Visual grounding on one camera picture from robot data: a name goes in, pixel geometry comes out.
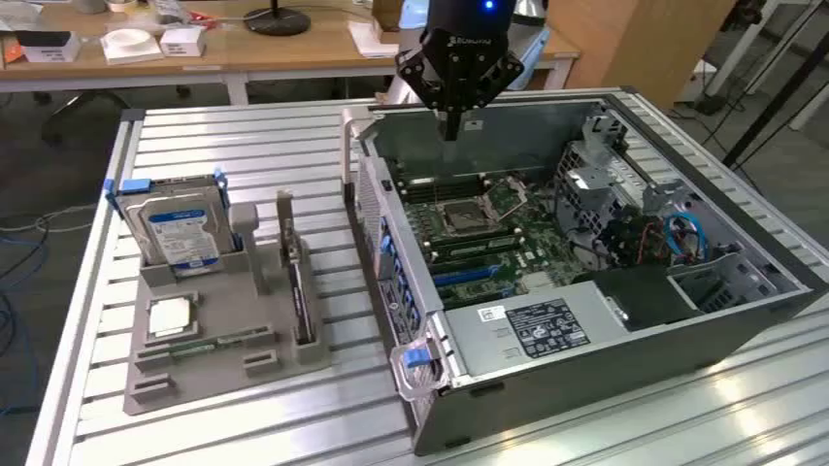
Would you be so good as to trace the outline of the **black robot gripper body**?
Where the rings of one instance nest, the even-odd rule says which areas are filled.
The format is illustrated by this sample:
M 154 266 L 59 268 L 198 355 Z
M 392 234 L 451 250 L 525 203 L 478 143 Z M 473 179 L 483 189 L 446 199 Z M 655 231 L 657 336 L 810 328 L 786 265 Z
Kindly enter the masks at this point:
M 493 0 L 431 1 L 421 37 L 423 43 L 446 43 L 454 54 L 509 50 L 511 3 Z

